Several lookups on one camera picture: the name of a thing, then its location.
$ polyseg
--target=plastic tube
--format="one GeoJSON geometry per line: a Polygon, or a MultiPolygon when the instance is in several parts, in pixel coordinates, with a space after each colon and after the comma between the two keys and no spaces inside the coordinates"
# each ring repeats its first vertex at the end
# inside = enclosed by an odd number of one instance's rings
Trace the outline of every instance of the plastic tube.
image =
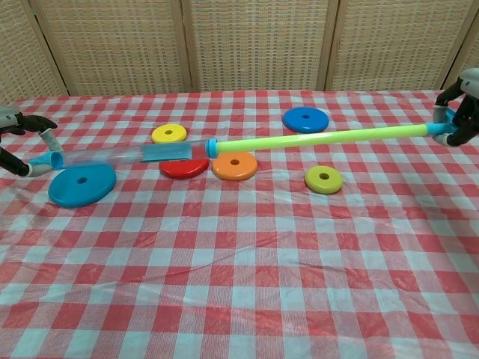
{"type": "Polygon", "coordinates": [[[143,144],[110,147],[98,150],[54,152],[52,166],[55,170],[71,167],[109,164],[131,165],[136,162],[161,162],[209,157],[208,141],[185,141],[168,144],[143,144]]]}
{"type": "Polygon", "coordinates": [[[387,138],[424,137],[428,128],[423,125],[392,126],[379,129],[352,129],[348,131],[321,132],[307,135],[290,135],[250,140],[219,142],[218,153],[251,152],[274,148],[311,146],[315,144],[339,144],[344,142],[384,140],[387,138]]]}

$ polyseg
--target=orange plastic ring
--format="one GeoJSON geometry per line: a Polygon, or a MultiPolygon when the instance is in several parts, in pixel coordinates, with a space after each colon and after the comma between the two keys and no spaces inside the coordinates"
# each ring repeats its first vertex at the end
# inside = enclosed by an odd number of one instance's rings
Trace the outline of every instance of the orange plastic ring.
{"type": "Polygon", "coordinates": [[[222,153],[213,161],[213,173],[227,181],[244,181],[257,171],[256,158],[248,152],[222,153]]]}

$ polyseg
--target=clear plastic tube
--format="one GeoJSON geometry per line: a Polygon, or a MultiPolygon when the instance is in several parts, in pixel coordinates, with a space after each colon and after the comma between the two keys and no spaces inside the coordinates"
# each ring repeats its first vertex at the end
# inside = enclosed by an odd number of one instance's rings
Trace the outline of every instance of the clear plastic tube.
{"type": "Polygon", "coordinates": [[[56,170],[70,167],[109,164],[131,165],[136,162],[162,162],[182,159],[206,159],[208,141],[184,141],[169,144],[142,144],[127,147],[110,147],[98,150],[55,152],[52,166],[56,170]]]}

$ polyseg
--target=beige woven background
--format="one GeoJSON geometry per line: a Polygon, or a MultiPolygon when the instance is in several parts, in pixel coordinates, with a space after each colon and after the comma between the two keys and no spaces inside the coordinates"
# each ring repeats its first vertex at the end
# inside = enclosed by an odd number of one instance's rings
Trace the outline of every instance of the beige woven background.
{"type": "Polygon", "coordinates": [[[0,0],[0,105],[66,93],[47,56],[22,3],[0,0]]]}
{"type": "Polygon", "coordinates": [[[64,83],[70,95],[439,89],[479,66],[478,0],[0,5],[0,103],[64,83]]]}
{"type": "Polygon", "coordinates": [[[341,44],[326,89],[436,88],[474,2],[347,1],[341,44]]]}
{"type": "Polygon", "coordinates": [[[468,69],[469,67],[479,67],[479,37],[474,42],[474,45],[464,62],[463,69],[468,69]]]}
{"type": "Polygon", "coordinates": [[[328,0],[183,3],[199,90],[316,89],[328,0]]]}
{"type": "Polygon", "coordinates": [[[32,2],[72,95],[184,90],[172,3],[32,2]]]}

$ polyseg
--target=green plastic tube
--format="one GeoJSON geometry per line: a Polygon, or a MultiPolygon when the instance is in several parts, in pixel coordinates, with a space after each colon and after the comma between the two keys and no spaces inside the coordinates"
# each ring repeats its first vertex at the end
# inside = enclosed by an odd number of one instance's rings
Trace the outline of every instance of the green plastic tube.
{"type": "Polygon", "coordinates": [[[424,137],[427,126],[408,125],[378,129],[351,129],[347,131],[321,132],[306,135],[290,135],[248,140],[225,141],[216,144],[218,153],[252,152],[275,148],[312,146],[315,144],[341,144],[345,142],[385,140],[388,138],[424,137]]]}

